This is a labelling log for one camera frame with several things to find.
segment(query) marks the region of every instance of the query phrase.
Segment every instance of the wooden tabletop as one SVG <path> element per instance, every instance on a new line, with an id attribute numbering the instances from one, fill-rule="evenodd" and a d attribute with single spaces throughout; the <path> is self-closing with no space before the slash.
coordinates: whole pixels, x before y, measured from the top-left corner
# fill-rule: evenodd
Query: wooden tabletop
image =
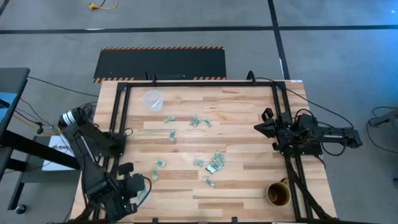
<path id="1" fill-rule="evenodd" d="M 94 122 L 102 131 L 109 128 L 116 86 L 117 82 L 103 82 L 101 87 Z M 305 96 L 303 83 L 286 81 L 286 86 Z M 144 106 L 142 97 L 149 90 L 163 93 L 162 111 L 153 112 Z M 288 92 L 288 97 L 293 114 L 308 108 L 307 102 L 294 94 Z M 120 164 L 133 162 L 134 172 L 151 179 L 156 159 L 165 161 L 166 166 L 158 167 L 159 178 L 152 181 L 152 192 L 143 206 L 122 222 L 151 222 L 152 218 L 160 222 L 228 222 L 231 217 L 238 217 L 240 222 L 294 221 L 291 201 L 284 208 L 276 208 L 262 196 L 266 186 L 287 176 L 284 158 L 271 146 L 275 139 L 267 139 L 253 128 L 262 122 L 261 113 L 267 107 L 275 111 L 267 86 L 133 87 L 126 127 L 134 134 L 127 137 Z M 188 121 L 194 115 L 209 118 L 212 127 L 205 123 L 197 128 L 190 126 Z M 175 116 L 175 121 L 165 124 L 163 119 L 168 116 Z M 175 142 L 169 140 L 171 129 L 175 130 Z M 193 166 L 194 159 L 207 164 L 216 150 L 226 158 L 223 169 L 210 174 L 204 167 Z M 302 160 L 309 191 L 335 217 L 323 164 L 313 156 L 302 156 Z M 202 181 L 205 176 L 215 183 L 214 188 Z M 298 199 L 306 217 L 299 190 Z M 79 183 L 71 217 L 77 217 L 83 209 Z"/>

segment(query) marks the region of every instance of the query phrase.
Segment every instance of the blue object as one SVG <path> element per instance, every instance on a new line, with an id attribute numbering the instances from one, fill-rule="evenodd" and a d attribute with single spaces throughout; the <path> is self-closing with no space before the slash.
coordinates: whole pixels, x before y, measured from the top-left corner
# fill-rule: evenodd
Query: blue object
<path id="1" fill-rule="evenodd" d="M 5 102 L 9 103 L 10 105 L 12 105 L 12 102 L 14 102 L 15 97 L 17 97 L 17 93 L 0 92 L 0 99 L 4 100 Z M 0 109 L 1 122 L 4 119 L 4 117 L 6 116 L 8 109 L 9 108 Z"/>

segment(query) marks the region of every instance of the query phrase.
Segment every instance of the coffee mug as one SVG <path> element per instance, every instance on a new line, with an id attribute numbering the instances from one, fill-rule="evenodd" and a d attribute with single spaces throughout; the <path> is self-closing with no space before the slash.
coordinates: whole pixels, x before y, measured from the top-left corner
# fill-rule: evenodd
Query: coffee mug
<path id="1" fill-rule="evenodd" d="M 290 190 L 286 186 L 286 178 L 274 182 L 264 189 L 264 197 L 276 207 L 284 207 L 290 201 Z"/>

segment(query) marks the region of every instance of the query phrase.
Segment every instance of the yellow and black striped edge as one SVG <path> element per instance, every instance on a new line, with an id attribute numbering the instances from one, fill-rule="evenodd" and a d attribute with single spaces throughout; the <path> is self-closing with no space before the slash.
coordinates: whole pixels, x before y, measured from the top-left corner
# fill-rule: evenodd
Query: yellow and black striped edge
<path id="1" fill-rule="evenodd" d="M 194 80 L 226 80 L 226 77 L 194 77 Z M 103 81 L 133 81 L 134 78 L 95 78 L 94 83 Z"/>
<path id="2" fill-rule="evenodd" d="M 224 49 L 221 46 L 188 47 L 103 47 L 101 50 L 185 50 L 185 49 Z"/>
<path id="3" fill-rule="evenodd" d="M 94 83 L 101 83 L 103 81 L 133 81 L 134 78 L 95 78 Z"/>

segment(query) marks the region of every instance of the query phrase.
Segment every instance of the clear plastic cup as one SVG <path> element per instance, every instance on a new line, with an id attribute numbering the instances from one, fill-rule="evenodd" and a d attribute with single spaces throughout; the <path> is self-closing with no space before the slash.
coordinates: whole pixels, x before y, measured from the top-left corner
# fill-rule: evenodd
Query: clear plastic cup
<path id="1" fill-rule="evenodd" d="M 152 111 L 160 111 L 163 108 L 163 94 L 161 91 L 151 90 L 144 95 L 144 104 Z"/>

